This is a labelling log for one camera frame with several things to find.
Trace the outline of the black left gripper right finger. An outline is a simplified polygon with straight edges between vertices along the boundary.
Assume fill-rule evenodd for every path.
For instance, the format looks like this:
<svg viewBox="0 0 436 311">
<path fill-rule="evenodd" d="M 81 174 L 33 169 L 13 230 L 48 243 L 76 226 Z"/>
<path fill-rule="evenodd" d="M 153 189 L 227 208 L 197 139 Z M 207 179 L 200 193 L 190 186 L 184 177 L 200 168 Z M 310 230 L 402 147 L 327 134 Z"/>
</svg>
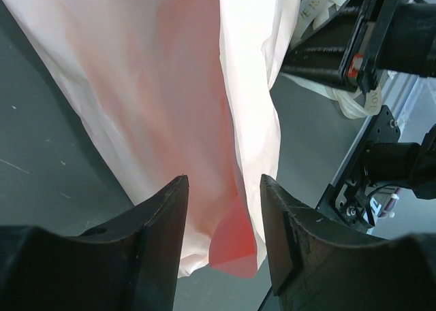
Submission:
<svg viewBox="0 0 436 311">
<path fill-rule="evenodd" d="M 261 310 L 434 310 L 435 236 L 384 240 L 260 180 L 272 286 Z"/>
</svg>

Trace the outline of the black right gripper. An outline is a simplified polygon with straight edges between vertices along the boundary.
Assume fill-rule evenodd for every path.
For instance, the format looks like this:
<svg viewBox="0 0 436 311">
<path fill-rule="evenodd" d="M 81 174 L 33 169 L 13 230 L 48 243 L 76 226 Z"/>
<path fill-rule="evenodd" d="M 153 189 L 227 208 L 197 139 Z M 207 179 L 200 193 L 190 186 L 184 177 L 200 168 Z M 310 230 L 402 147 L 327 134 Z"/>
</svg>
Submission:
<svg viewBox="0 0 436 311">
<path fill-rule="evenodd" d="M 385 70 L 435 77 L 435 4 L 425 0 L 347 0 L 294 47 L 281 72 L 368 93 Z"/>
</svg>

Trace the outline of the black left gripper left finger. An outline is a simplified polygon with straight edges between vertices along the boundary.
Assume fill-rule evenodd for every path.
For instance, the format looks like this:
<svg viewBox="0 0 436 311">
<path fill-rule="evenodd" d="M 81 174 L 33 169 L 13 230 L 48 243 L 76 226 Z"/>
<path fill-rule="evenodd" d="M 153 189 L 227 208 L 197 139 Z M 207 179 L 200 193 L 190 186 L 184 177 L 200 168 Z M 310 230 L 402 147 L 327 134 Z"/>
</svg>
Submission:
<svg viewBox="0 0 436 311">
<path fill-rule="evenodd" d="M 3 226 L 1 309 L 171 310 L 188 196 L 187 176 L 177 176 L 78 236 Z"/>
</svg>

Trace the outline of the cream printed ribbon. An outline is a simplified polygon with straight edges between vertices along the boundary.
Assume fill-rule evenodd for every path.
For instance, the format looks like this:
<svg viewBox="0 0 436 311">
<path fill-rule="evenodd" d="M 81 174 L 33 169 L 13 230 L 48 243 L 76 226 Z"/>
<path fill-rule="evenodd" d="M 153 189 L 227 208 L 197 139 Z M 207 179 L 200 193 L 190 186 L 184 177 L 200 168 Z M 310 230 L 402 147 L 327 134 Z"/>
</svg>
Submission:
<svg viewBox="0 0 436 311">
<path fill-rule="evenodd" d="M 350 119 L 377 115 L 382 90 L 364 50 L 374 25 L 365 20 L 369 0 L 302 0 L 283 69 L 303 88 L 337 101 Z"/>
</svg>

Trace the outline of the pink wrapping paper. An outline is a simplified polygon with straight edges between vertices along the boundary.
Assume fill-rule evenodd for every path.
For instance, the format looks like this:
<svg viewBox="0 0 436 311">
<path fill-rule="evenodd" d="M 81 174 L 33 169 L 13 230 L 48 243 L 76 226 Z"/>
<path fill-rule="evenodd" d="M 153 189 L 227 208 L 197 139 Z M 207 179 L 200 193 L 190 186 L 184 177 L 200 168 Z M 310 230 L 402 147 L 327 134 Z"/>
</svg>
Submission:
<svg viewBox="0 0 436 311">
<path fill-rule="evenodd" d="M 300 0 L 2 0 L 133 203 L 189 178 L 179 276 L 252 278 Z"/>
</svg>

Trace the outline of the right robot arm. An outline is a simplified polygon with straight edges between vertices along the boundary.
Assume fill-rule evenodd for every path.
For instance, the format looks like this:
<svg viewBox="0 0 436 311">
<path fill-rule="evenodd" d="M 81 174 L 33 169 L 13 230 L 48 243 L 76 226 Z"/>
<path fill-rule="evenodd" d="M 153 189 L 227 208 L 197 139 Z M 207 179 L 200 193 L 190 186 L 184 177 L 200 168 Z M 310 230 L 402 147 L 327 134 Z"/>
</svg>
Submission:
<svg viewBox="0 0 436 311">
<path fill-rule="evenodd" d="M 346 0 L 312 34 L 290 46 L 283 73 L 347 92 L 368 95 L 385 70 L 435 75 L 435 5 L 424 0 Z M 373 185 L 435 194 L 435 145 L 376 144 L 364 163 Z"/>
</svg>

